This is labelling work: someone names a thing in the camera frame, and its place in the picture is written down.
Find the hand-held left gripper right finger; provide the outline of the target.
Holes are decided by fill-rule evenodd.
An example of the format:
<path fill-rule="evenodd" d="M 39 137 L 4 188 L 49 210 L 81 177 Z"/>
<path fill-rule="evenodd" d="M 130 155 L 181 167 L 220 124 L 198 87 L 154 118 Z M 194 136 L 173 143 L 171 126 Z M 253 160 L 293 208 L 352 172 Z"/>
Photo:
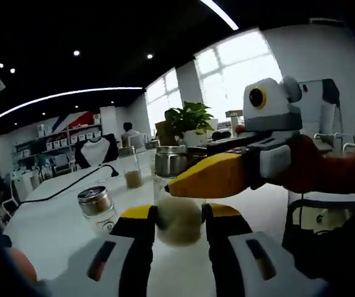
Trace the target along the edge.
<path fill-rule="evenodd" d="M 204 204 L 209 259 L 217 296 L 326 296 L 328 284 L 298 271 L 293 256 L 263 232 L 252 232 L 241 213 Z"/>

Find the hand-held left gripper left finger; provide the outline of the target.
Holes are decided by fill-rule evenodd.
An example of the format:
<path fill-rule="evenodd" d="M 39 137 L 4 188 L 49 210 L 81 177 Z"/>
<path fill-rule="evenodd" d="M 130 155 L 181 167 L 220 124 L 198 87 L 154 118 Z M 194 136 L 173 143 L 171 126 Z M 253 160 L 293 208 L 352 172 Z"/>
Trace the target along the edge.
<path fill-rule="evenodd" d="M 45 296 L 146 296 L 156 213 L 151 204 L 126 210 L 109 235 L 89 241 L 45 281 Z"/>

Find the person's right hand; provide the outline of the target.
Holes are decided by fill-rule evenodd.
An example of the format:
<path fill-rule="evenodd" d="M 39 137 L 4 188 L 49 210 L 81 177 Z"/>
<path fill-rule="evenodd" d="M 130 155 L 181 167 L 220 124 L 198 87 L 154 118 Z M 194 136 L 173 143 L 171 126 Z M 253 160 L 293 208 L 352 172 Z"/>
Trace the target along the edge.
<path fill-rule="evenodd" d="M 291 164 L 281 177 L 281 185 L 296 193 L 328 192 L 325 168 L 326 160 L 312 139 L 299 135 L 288 143 Z"/>

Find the person's left hand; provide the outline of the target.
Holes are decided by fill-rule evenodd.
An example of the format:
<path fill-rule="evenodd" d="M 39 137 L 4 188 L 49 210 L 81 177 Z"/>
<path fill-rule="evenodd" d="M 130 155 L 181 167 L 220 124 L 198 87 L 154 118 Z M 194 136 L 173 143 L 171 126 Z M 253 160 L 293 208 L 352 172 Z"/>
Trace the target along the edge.
<path fill-rule="evenodd" d="M 20 250 L 8 247 L 6 249 L 22 275 L 33 285 L 38 283 L 37 273 L 27 256 Z"/>

